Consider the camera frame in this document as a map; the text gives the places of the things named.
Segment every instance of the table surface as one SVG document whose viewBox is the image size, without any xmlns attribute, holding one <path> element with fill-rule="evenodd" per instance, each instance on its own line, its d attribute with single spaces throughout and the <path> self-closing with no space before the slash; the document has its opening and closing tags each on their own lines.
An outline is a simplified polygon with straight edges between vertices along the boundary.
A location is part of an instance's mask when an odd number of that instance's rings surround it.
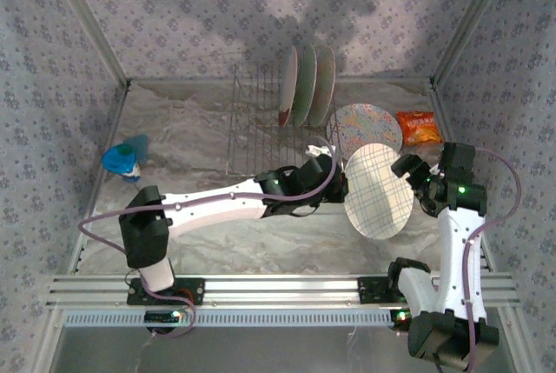
<svg viewBox="0 0 556 373">
<path fill-rule="evenodd" d="M 127 137 L 149 137 L 149 160 L 141 186 L 156 184 L 161 193 L 193 193 L 237 182 L 226 176 L 231 83 L 181 83 L 163 90 L 132 85 L 118 123 L 114 144 Z M 427 97 L 387 83 L 337 83 L 337 107 L 371 103 L 395 115 L 397 110 L 431 110 Z M 404 147 L 435 163 L 440 144 Z M 94 213 L 124 208 L 137 186 L 107 174 Z M 98 235 L 121 243 L 116 218 L 91 225 Z M 437 221 L 417 201 L 406 227 L 388 240 L 359 234 L 341 204 L 323 204 L 307 218 L 274 216 L 233 221 L 193 230 L 169 243 L 168 256 L 178 274 L 347 274 L 382 273 L 398 256 L 440 267 Z M 78 274 L 129 271 L 117 251 L 89 240 Z"/>
</svg>

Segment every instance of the orange snack bag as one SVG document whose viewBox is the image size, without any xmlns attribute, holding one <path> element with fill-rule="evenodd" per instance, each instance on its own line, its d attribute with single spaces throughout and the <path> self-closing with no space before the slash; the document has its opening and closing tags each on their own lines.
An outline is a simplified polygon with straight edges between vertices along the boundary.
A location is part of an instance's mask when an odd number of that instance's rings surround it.
<svg viewBox="0 0 556 373">
<path fill-rule="evenodd" d="M 400 123 L 401 132 L 403 132 L 403 143 L 405 145 L 442 143 L 438 127 L 434 123 L 433 112 L 399 111 L 396 116 Z"/>
</svg>

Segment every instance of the patterned plate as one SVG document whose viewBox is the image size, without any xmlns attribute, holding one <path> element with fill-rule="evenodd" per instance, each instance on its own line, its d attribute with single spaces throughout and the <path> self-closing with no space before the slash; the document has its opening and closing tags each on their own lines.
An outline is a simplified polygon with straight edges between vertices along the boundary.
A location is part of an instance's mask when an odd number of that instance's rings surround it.
<svg viewBox="0 0 556 373">
<path fill-rule="evenodd" d="M 319 51 L 316 68 L 316 86 L 308 118 L 309 124 L 313 127 L 318 127 L 324 121 L 334 93 L 336 61 L 330 47 Z"/>
<path fill-rule="evenodd" d="M 395 236 L 411 215 L 411 186 L 390 170 L 399 157 L 384 144 L 368 144 L 347 162 L 349 193 L 344 207 L 349 222 L 363 236 L 374 240 Z"/>
<path fill-rule="evenodd" d="M 280 84 L 280 110 L 278 111 L 278 124 L 285 127 L 288 123 L 295 96 L 295 82 L 297 81 L 297 50 L 292 47 L 282 66 L 282 79 Z"/>
<path fill-rule="evenodd" d="M 316 53 L 313 47 L 307 47 L 299 62 L 297 84 L 295 86 L 294 105 L 292 106 L 291 123 L 301 127 L 313 102 L 314 84 L 316 82 Z"/>
<path fill-rule="evenodd" d="M 341 150 L 347 160 L 365 144 L 381 143 L 400 151 L 403 143 L 401 128 L 395 118 L 368 103 L 354 103 L 338 109 L 328 121 L 330 139 L 338 139 L 337 130 L 340 132 Z"/>
</svg>

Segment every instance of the wire dish rack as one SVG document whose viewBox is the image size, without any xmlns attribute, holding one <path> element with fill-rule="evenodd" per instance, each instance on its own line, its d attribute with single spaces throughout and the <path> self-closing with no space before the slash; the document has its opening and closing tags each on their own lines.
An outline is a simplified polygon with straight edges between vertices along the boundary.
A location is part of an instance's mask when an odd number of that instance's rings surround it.
<svg viewBox="0 0 556 373">
<path fill-rule="evenodd" d="M 341 157 L 338 130 L 329 128 L 327 131 L 326 127 L 314 127 L 310 122 L 301 127 L 278 125 L 280 63 L 239 63 L 233 70 L 227 176 L 252 177 L 282 166 L 301 167 L 308 160 L 307 140 L 315 135 L 326 138 Z M 325 122 L 335 112 L 333 97 Z"/>
</svg>

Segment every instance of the floral wallpaper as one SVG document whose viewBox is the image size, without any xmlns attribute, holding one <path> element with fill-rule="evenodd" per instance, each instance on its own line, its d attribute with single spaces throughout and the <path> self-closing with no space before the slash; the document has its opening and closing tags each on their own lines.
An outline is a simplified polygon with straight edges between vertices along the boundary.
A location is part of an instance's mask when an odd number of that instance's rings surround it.
<svg viewBox="0 0 556 373">
<path fill-rule="evenodd" d="M 508 157 L 520 173 L 517 215 L 488 236 L 515 273 L 541 362 L 556 371 L 556 0 L 493 0 L 441 94 L 459 141 Z M 512 206 L 503 164 L 482 159 L 491 216 Z"/>
<path fill-rule="evenodd" d="M 345 75 L 427 77 L 470 0 L 87 1 L 130 77 L 166 78 L 305 43 L 329 44 Z"/>
<path fill-rule="evenodd" d="M 25 372 L 121 91 L 66 0 L 0 11 L 0 371 Z"/>
</svg>

